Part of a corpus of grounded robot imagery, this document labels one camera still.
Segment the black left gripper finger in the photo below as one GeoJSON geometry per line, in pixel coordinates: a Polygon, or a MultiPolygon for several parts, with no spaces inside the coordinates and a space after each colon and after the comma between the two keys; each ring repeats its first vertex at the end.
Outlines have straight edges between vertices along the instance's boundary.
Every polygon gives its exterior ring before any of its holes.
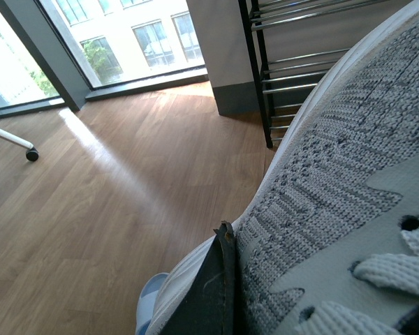
{"type": "Polygon", "coordinates": [[[235,237],[223,221],[191,287],[170,317],[171,334],[232,334],[235,308],[235,237]]]}

